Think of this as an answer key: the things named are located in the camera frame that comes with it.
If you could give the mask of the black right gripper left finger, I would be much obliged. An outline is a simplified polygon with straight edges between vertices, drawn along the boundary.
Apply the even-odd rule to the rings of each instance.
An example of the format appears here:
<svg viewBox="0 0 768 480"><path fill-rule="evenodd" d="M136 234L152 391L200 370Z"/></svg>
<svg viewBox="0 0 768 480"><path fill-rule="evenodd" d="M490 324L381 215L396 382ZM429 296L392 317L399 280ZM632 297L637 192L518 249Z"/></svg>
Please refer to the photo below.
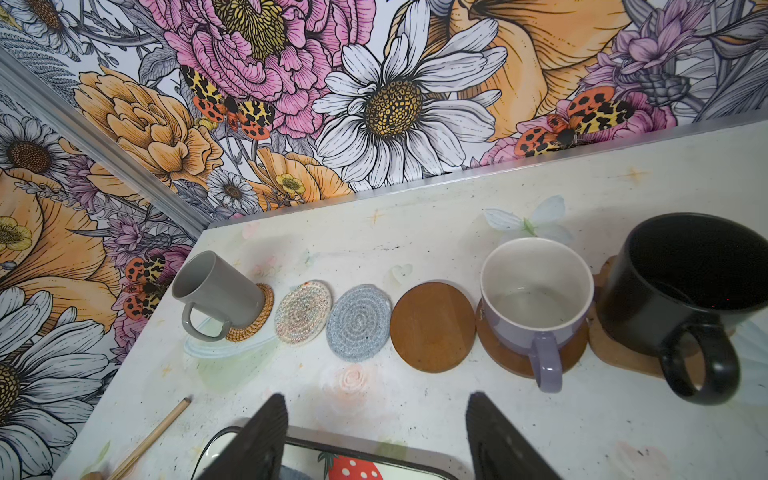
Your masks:
<svg viewBox="0 0 768 480"><path fill-rule="evenodd" d="M282 394L273 394L213 463L202 471L199 479L278 479L287 429L285 398Z"/></svg>

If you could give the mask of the strawberry print serving tray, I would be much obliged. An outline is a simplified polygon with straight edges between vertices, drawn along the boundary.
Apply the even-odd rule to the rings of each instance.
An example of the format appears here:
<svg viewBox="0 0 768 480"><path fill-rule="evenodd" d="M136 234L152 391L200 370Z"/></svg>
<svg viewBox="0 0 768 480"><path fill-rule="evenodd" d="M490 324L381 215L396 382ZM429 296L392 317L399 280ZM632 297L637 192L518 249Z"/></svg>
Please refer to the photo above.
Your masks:
<svg viewBox="0 0 768 480"><path fill-rule="evenodd" d="M456 479L444 470L287 437L280 479Z"/></svg>

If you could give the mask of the paw print cork coaster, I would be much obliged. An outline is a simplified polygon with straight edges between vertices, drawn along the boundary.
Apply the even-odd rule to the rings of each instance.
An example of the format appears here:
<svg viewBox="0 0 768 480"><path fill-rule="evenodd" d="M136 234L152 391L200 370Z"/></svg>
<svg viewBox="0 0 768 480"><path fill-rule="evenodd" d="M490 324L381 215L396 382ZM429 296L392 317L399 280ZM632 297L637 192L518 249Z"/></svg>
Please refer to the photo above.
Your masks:
<svg viewBox="0 0 768 480"><path fill-rule="evenodd" d="M657 357L641 354L614 340L598 317L597 301L609 280L615 259L616 256L609 257L601 267L600 272L594 276L595 298L587 314L589 345L595 355L609 365L664 379L664 372ZM700 390L704 386L708 372L703 351L699 348L696 340L693 341L692 347L684 345L684 341L681 340L679 349L683 356L684 370L687 372L690 382L695 390Z"/></svg>

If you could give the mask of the blue grey fabric coaster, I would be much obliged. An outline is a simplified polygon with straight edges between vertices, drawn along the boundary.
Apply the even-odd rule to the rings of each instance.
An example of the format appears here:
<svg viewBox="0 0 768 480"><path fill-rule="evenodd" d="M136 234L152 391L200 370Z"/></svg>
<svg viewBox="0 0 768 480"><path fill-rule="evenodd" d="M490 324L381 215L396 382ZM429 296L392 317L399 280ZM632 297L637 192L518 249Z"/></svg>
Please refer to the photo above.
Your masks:
<svg viewBox="0 0 768 480"><path fill-rule="evenodd" d="M335 303L326 325L331 351L347 362L374 357L389 339L391 312L388 295L375 285L351 288Z"/></svg>

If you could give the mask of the grey mug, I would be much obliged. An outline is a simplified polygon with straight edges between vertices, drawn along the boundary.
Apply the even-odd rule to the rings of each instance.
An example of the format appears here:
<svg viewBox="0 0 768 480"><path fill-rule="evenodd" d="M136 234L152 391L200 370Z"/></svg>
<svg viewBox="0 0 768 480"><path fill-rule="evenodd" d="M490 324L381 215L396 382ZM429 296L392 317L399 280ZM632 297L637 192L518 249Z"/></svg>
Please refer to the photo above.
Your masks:
<svg viewBox="0 0 768 480"><path fill-rule="evenodd" d="M253 281L213 251L188 260L175 276L171 295L184 304L181 322L192 338L203 342L224 339L233 329L253 324L266 304L266 294ZM198 310L221 324L217 335L199 331L191 320Z"/></svg>

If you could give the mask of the wooden stick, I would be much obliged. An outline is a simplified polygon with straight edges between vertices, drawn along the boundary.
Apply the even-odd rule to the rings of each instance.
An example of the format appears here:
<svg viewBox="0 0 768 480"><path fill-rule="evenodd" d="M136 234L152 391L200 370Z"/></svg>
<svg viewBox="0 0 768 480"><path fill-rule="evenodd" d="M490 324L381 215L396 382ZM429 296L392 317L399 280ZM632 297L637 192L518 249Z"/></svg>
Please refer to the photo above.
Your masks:
<svg viewBox="0 0 768 480"><path fill-rule="evenodd" d="M101 471L90 471L81 477L81 480L119 480L123 479L141 457L157 442L157 440L170 428L170 426L191 405L192 397L184 397L169 414L145 437L108 476Z"/></svg>

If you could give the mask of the black mug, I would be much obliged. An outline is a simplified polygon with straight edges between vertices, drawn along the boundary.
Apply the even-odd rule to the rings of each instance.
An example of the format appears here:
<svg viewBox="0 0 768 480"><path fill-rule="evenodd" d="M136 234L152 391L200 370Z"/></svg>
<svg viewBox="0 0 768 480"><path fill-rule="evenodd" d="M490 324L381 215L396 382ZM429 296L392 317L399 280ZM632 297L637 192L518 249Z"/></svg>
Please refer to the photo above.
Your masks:
<svg viewBox="0 0 768 480"><path fill-rule="evenodd" d="M634 227L596 302L604 331L656 358L673 392L699 405L735 395L741 371L728 333L766 307L766 239L702 213Z"/></svg>

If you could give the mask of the brown round wooden coaster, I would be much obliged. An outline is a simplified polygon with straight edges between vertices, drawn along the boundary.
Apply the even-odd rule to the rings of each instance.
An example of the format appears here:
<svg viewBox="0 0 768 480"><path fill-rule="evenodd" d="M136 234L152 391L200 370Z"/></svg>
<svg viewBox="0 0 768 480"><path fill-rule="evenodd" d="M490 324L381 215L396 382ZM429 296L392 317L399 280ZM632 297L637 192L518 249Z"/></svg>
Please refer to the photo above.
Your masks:
<svg viewBox="0 0 768 480"><path fill-rule="evenodd" d="M507 348L493 333L490 324L485 319L482 301L478 303L475 310L475 325L483 348L500 367L520 377L534 378L528 356ZM564 373L573 369L583 356L588 345L588 330L588 323L584 320L577 329L575 336L559 348Z"/></svg>

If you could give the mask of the purple white mug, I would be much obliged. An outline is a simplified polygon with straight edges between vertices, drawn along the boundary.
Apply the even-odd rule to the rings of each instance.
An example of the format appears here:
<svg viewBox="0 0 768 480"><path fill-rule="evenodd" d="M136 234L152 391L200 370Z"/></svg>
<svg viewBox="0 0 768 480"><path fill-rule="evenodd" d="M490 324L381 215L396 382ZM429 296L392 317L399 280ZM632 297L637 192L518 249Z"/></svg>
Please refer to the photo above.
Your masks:
<svg viewBox="0 0 768 480"><path fill-rule="evenodd" d="M554 240L507 241L486 258L480 273L482 310L495 337L530 362L545 393L562 390L560 348L574 339L595 293L587 263Z"/></svg>

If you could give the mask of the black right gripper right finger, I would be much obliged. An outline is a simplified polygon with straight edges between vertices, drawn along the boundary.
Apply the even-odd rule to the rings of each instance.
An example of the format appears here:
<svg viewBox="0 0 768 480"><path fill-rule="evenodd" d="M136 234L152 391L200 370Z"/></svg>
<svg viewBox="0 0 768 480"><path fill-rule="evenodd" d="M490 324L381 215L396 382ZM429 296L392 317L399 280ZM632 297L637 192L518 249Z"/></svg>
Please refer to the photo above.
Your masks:
<svg viewBox="0 0 768 480"><path fill-rule="evenodd" d="M484 392L470 395L465 420L476 479L560 479Z"/></svg>

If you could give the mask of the white woven round coaster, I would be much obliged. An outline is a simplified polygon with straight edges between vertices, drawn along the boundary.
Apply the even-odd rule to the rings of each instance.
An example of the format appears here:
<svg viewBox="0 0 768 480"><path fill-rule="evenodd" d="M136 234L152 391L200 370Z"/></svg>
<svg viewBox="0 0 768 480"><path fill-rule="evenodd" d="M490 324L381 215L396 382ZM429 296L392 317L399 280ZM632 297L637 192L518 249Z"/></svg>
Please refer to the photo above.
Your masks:
<svg viewBox="0 0 768 480"><path fill-rule="evenodd" d="M325 283L307 281L286 295L278 307L275 333L290 346L301 346L316 338L325 328L333 297Z"/></svg>

